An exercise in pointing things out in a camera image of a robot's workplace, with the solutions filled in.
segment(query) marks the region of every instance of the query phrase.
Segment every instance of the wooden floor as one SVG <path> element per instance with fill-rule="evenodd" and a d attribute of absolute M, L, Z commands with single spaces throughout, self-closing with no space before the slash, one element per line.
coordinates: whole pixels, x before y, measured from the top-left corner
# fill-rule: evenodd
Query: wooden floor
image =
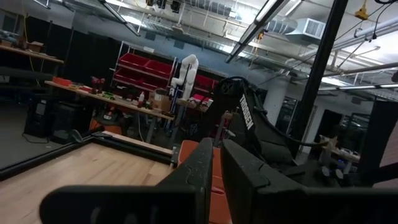
<path fill-rule="evenodd" d="M 170 172 L 168 165 L 91 143 L 0 182 L 1 223 L 41 223 L 41 200 L 64 185 L 155 185 Z"/>

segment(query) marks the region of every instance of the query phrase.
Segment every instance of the yellow object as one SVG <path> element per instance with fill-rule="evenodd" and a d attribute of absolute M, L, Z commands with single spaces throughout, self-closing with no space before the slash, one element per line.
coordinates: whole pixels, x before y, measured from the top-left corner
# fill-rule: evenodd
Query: yellow object
<path fill-rule="evenodd" d="M 358 19 L 362 19 L 363 21 L 367 20 L 369 18 L 369 15 L 366 13 L 366 2 L 367 1 L 368 0 L 365 0 L 363 2 L 362 8 L 355 12 L 355 17 L 357 17 Z"/>

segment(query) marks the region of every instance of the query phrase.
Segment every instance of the ceiling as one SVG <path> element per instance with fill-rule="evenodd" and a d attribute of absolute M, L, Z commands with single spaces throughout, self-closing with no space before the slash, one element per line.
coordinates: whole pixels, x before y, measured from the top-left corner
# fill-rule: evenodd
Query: ceiling
<path fill-rule="evenodd" d="M 186 1 L 187 4 L 185 10 L 183 12 L 180 10 L 180 13 L 176 14 L 170 10 L 169 4 L 171 1 L 168 1 L 166 9 L 161 10 L 157 6 L 146 6 L 145 0 L 123 0 L 123 2 L 120 0 L 111 0 L 111 2 L 115 3 L 113 7 L 119 10 L 120 14 L 135 18 L 133 22 L 136 24 L 143 24 L 143 29 L 154 30 L 158 33 L 167 35 L 175 35 L 187 42 L 200 44 L 209 49 L 224 51 L 226 53 L 229 53 L 232 50 L 232 46 L 236 43 L 236 40 L 239 40 L 243 35 L 248 24 L 254 19 L 258 10 L 266 2 L 266 0 L 212 1 L 224 4 L 241 15 L 240 19 L 233 19 L 201 9 L 200 7 L 193 7 L 197 1 L 198 0 Z M 280 17 L 279 19 L 311 18 L 321 22 L 327 21 L 329 11 L 333 3 L 331 0 L 304 0 L 304 2 L 289 14 L 289 17 L 285 17 L 286 12 L 288 12 L 298 1 L 300 0 L 289 1 L 278 13 Z M 53 2 L 60 4 L 61 0 L 53 0 Z M 75 9 L 80 11 L 91 11 L 91 13 L 99 16 L 104 16 L 109 19 L 114 18 L 107 10 L 104 10 L 104 7 L 98 2 L 98 0 L 65 0 L 64 2 L 68 2 L 70 6 L 73 6 Z M 360 25 L 357 25 L 360 20 L 354 17 L 354 13 L 359 10 L 362 4 L 363 1 L 361 0 L 348 1 L 348 6 L 337 37 L 341 37 L 343 34 L 344 35 L 341 38 L 353 37 L 356 28 L 367 29 L 375 25 L 376 19 L 382 11 L 382 9 L 379 9 L 381 5 L 375 3 L 373 0 L 369 0 L 366 5 L 368 14 L 372 14 L 377 9 L 379 10 L 371 15 L 367 21 L 363 21 Z M 378 21 L 379 24 L 394 18 L 396 16 L 395 12 L 397 11 L 398 3 L 391 5 L 380 16 Z M 151 14 L 152 17 L 143 17 L 143 14 Z M 175 33 L 172 30 L 172 26 L 178 23 L 178 19 L 181 14 L 180 23 L 184 29 L 184 34 L 179 32 Z M 162 20 L 155 21 L 155 17 L 162 18 Z M 357 46 L 359 44 L 346 47 L 339 51 L 335 65 L 341 64 L 341 69 L 351 70 L 396 62 L 398 58 L 398 45 L 394 44 L 394 40 L 397 38 L 398 33 L 392 32 L 390 34 L 380 36 L 372 42 L 365 42 L 358 49 Z M 300 57 L 300 55 L 317 48 L 314 44 L 299 45 L 292 43 L 286 38 L 286 36 L 271 32 L 267 33 L 266 36 L 258 43 L 252 43 L 251 45 L 251 47 L 246 47 L 240 56 L 244 57 L 245 60 L 255 63 L 257 66 L 266 68 L 267 71 L 271 69 L 271 75 L 273 75 L 273 73 L 278 74 L 281 68 L 292 69 L 292 67 L 296 66 L 302 60 L 292 60 L 291 58 L 303 58 Z M 351 53 L 353 53 L 351 57 L 342 63 Z M 331 55 L 328 64 L 331 65 L 332 61 L 333 55 Z M 310 71 L 310 66 L 311 65 L 304 63 L 295 67 L 294 70 L 300 76 L 306 77 Z M 334 78 L 347 83 L 347 85 L 365 85 L 368 83 L 385 84 L 391 83 L 391 75 L 395 71 L 396 70 L 376 71 Z M 323 85 L 328 86 L 331 85 L 330 83 L 333 82 L 329 82 L 329 84 L 323 83 Z M 391 100 L 398 100 L 398 96 L 395 95 L 394 90 L 373 90 L 367 92 L 373 95 L 382 95 Z"/>

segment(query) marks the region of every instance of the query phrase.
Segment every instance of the bottle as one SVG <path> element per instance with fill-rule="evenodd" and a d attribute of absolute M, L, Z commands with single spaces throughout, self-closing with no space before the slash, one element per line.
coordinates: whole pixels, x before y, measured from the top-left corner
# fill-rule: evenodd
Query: bottle
<path fill-rule="evenodd" d="M 138 107 L 140 108 L 144 104 L 145 94 L 142 91 L 138 98 Z"/>

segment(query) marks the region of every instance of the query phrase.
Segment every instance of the white robotic arm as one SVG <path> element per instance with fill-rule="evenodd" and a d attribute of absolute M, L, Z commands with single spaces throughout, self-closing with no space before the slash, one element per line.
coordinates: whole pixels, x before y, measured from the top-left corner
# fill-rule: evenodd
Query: white robotic arm
<path fill-rule="evenodd" d="M 178 78 L 172 79 L 171 83 L 172 88 L 170 89 L 170 96 L 174 96 L 177 85 L 179 86 L 183 85 L 185 76 L 187 76 L 184 92 L 182 94 L 182 99 L 187 100 L 190 97 L 193 88 L 193 83 L 195 82 L 195 77 L 197 75 L 198 67 L 199 67 L 199 61 L 197 57 L 193 54 L 189 55 L 188 57 L 182 60 L 180 68 L 180 76 Z"/>

